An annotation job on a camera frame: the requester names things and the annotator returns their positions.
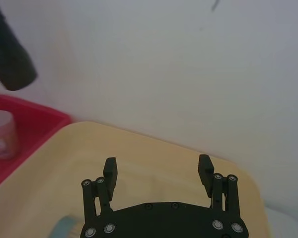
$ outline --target red plastic container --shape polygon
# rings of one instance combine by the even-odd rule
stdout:
[[[63,126],[69,115],[19,98],[0,95],[0,110],[14,116],[20,152],[11,160],[0,160],[0,183]]]

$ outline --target white wall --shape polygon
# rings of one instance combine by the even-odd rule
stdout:
[[[235,161],[298,218],[298,0],[0,3],[40,74],[18,96]]]

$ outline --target metal bolt head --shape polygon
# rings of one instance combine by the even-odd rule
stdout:
[[[114,224],[107,224],[104,227],[104,232],[105,233],[112,233],[115,230],[115,225]]]
[[[99,178],[99,179],[97,180],[98,183],[102,183],[102,182],[104,182],[104,181],[105,181],[104,178]]]
[[[237,180],[237,178],[235,176],[232,176],[232,175],[229,176],[228,178],[229,178],[229,180],[232,180],[232,181],[236,181]]]
[[[242,233],[243,232],[243,227],[239,223],[233,223],[232,224],[232,229],[233,231],[237,233]]]
[[[222,178],[221,175],[215,175],[214,177],[215,177],[216,179],[221,179],[221,178]]]
[[[95,228],[88,228],[85,232],[85,236],[87,238],[93,237],[96,234],[96,229]]]
[[[222,230],[222,229],[224,228],[223,223],[220,222],[220,221],[218,221],[218,220],[214,220],[214,221],[212,222],[212,225],[213,225],[213,227],[214,227],[215,229],[217,229],[217,230]]]
[[[90,184],[90,181],[88,181],[88,180],[85,180],[84,182],[83,182],[83,185],[85,185],[85,186],[87,186],[87,185],[89,185]]]

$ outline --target black object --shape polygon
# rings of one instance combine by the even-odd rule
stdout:
[[[32,61],[0,12],[0,82],[15,91],[32,83],[37,76]]]
[[[214,174],[208,155],[200,155],[198,172],[211,199],[210,208],[181,202],[156,202],[113,211],[109,202],[116,186],[117,164],[116,158],[108,158],[104,177],[81,183],[85,225],[80,238],[248,238],[239,212],[237,177]],[[101,207],[99,216],[95,209],[96,197]]]

